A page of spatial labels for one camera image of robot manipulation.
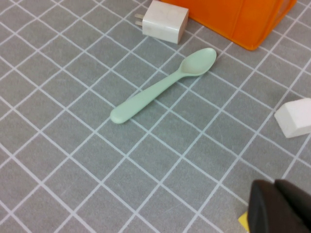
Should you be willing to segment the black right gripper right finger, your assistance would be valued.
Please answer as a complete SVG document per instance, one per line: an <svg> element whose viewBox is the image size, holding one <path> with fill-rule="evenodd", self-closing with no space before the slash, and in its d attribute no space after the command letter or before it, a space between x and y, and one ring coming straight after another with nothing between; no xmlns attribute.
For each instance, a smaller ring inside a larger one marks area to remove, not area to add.
<svg viewBox="0 0 311 233"><path fill-rule="evenodd" d="M287 180L275 180L276 188L300 218L311 217L311 196Z"/></svg>

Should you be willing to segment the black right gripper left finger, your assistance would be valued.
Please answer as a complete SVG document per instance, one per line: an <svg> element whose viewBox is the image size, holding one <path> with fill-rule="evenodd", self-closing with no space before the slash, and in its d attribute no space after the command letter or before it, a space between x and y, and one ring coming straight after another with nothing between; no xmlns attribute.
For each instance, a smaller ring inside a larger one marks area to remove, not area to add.
<svg viewBox="0 0 311 233"><path fill-rule="evenodd" d="M300 218L291 208L275 182L252 182L248 214L251 233L309 233L311 218Z"/></svg>

